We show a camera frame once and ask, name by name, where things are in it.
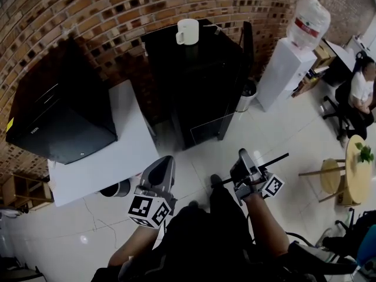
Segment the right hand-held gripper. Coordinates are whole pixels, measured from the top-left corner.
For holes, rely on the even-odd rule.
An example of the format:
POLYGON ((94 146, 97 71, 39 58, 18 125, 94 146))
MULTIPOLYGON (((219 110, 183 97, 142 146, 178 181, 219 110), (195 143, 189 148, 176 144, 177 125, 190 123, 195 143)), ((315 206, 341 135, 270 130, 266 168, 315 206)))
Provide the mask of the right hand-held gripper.
POLYGON ((235 164, 230 170, 230 176, 240 206, 251 194, 261 194, 264 199, 274 197, 284 186, 284 182, 276 174, 267 170, 259 173, 245 148, 239 150, 239 159, 242 164, 235 164))

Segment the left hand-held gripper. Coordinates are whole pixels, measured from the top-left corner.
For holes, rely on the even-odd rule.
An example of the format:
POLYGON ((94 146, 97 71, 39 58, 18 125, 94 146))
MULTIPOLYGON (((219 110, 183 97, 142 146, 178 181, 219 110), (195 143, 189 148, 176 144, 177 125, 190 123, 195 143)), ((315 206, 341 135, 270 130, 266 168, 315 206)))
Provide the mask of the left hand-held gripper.
POLYGON ((137 225, 158 229, 168 215, 173 215, 177 202, 172 193, 175 169, 174 157, 168 155, 143 171, 127 213, 137 225))

